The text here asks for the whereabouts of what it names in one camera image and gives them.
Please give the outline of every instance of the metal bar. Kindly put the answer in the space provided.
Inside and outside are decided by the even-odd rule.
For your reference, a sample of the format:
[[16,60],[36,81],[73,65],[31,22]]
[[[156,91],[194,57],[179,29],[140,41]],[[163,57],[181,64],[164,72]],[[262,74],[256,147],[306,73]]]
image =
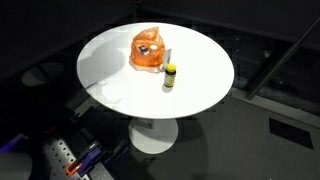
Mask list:
[[311,32],[319,25],[320,16],[318,19],[311,25],[311,27],[307,30],[306,33],[296,42],[294,43],[287,52],[281,57],[279,61],[276,62],[271,69],[265,69],[264,73],[259,74],[257,79],[250,86],[246,99],[252,99],[256,93],[271,79],[271,77],[276,74],[279,69],[294,55],[294,53],[299,49],[303,41],[311,34]]

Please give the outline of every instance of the orange translucent object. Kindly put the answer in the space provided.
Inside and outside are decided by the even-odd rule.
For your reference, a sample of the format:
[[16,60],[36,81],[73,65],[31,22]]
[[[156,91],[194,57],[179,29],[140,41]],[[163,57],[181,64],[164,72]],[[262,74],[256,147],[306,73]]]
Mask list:
[[[146,54],[141,53],[140,47],[150,49],[151,45],[156,45],[158,48]],[[156,67],[162,64],[164,51],[165,46],[159,34],[159,27],[154,27],[143,30],[133,38],[130,57],[131,61],[138,66]]]

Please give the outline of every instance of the small bottle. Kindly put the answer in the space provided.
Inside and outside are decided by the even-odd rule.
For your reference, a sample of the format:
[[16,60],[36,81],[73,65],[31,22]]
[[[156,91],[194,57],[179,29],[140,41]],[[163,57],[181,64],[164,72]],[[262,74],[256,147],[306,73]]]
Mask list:
[[166,87],[173,87],[176,73],[176,66],[174,64],[168,64],[164,78],[164,85]]

